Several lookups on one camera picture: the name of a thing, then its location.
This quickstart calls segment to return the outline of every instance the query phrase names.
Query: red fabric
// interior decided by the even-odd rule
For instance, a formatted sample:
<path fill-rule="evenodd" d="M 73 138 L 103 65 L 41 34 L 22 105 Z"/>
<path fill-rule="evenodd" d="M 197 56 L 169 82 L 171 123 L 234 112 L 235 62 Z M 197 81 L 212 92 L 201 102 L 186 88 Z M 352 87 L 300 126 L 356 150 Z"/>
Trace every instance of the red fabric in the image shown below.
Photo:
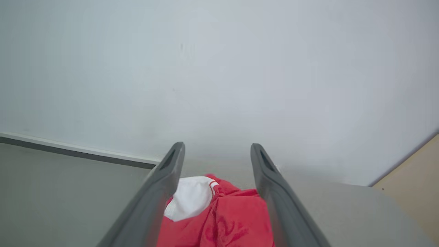
<path fill-rule="evenodd" d="M 266 203 L 255 189 L 240 190 L 214 175 L 215 195 L 198 216 L 173 222 L 163 217 L 157 247 L 273 247 Z"/>

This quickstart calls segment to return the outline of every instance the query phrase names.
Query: gray floor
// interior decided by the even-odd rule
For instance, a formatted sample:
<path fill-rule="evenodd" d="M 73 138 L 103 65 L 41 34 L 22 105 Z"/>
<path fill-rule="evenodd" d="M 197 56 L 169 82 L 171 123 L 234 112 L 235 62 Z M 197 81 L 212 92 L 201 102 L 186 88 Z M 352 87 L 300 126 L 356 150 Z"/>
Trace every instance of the gray floor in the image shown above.
<path fill-rule="evenodd" d="M 96 246 L 148 172 L 0 143 L 0 246 Z"/>

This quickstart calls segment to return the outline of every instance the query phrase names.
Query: white fabric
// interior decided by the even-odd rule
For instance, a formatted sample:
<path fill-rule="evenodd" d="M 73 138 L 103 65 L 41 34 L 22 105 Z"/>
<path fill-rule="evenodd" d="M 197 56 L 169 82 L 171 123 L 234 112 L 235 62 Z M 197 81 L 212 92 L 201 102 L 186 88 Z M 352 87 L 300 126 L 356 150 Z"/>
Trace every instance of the white fabric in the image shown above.
<path fill-rule="evenodd" d="M 165 209 L 164 216 L 180 221 L 199 215 L 210 204 L 218 183 L 208 177 L 180 178 L 177 191 Z"/>

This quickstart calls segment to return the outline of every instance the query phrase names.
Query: white wall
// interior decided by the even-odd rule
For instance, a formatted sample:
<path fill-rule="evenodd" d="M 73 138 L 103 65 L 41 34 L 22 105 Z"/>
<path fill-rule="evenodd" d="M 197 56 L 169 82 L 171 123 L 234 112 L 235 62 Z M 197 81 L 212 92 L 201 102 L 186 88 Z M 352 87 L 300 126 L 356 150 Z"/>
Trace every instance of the white wall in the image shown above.
<path fill-rule="evenodd" d="M 366 185 L 439 127 L 435 0 L 2 0 L 0 131 Z"/>

